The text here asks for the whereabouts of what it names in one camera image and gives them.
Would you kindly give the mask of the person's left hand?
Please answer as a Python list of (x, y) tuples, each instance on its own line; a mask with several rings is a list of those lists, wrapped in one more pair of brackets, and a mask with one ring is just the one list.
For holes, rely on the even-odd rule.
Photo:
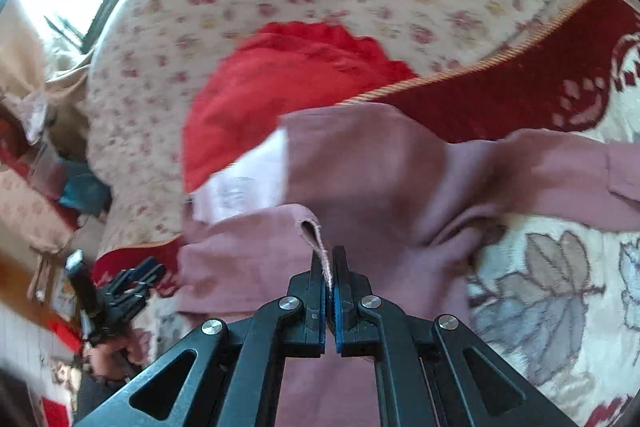
[(107, 381), (122, 381), (129, 376), (130, 365), (142, 365), (143, 352), (136, 336), (129, 331), (89, 348), (86, 357), (94, 376)]

